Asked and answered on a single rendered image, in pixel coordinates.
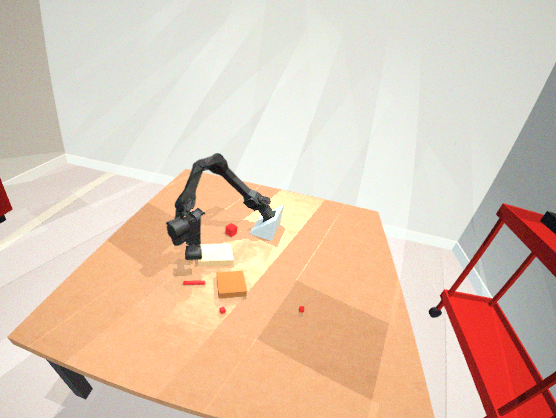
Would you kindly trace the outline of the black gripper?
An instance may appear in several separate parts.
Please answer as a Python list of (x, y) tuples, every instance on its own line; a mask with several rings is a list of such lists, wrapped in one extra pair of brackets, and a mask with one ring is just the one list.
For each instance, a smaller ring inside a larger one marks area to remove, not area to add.
[(201, 260), (202, 259), (202, 245), (201, 245), (201, 229), (199, 231), (190, 231), (188, 235), (189, 246), (186, 246), (185, 259), (186, 260)]

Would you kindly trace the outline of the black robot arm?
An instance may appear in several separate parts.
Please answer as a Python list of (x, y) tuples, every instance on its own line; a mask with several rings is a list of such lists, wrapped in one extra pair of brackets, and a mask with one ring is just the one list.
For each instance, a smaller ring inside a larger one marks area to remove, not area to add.
[[(192, 164), (189, 178), (185, 189), (174, 202), (175, 215), (174, 220), (166, 222), (167, 234), (171, 238), (174, 246), (182, 245), (184, 242), (189, 244), (188, 235), (190, 231), (199, 231), (201, 229), (200, 219), (205, 214), (199, 207), (190, 212), (196, 205), (196, 190), (202, 177), (203, 171), (209, 170), (213, 174), (221, 175), (228, 183), (242, 195), (243, 204), (253, 211), (258, 210), (262, 215), (263, 222), (275, 216), (276, 210), (273, 211), (269, 206), (271, 200), (269, 197), (263, 196), (258, 191), (250, 189), (231, 169), (228, 163), (220, 153), (214, 153), (212, 156), (198, 159)], [(184, 217), (185, 216), (185, 217)]]

